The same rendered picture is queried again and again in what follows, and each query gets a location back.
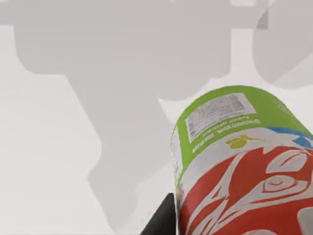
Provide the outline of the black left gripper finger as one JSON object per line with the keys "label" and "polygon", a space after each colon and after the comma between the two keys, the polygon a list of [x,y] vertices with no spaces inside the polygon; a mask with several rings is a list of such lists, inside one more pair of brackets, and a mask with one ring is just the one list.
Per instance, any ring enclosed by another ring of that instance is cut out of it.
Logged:
{"label": "black left gripper finger", "polygon": [[176,235],[176,207],[174,194],[168,193],[140,235]]}

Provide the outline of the green red and white can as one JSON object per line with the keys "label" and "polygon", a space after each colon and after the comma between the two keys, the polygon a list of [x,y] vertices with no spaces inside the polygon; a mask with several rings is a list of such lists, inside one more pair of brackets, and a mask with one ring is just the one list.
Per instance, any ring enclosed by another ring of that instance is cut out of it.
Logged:
{"label": "green red and white can", "polygon": [[271,93],[203,94],[171,156],[179,235],[313,235],[313,134]]}

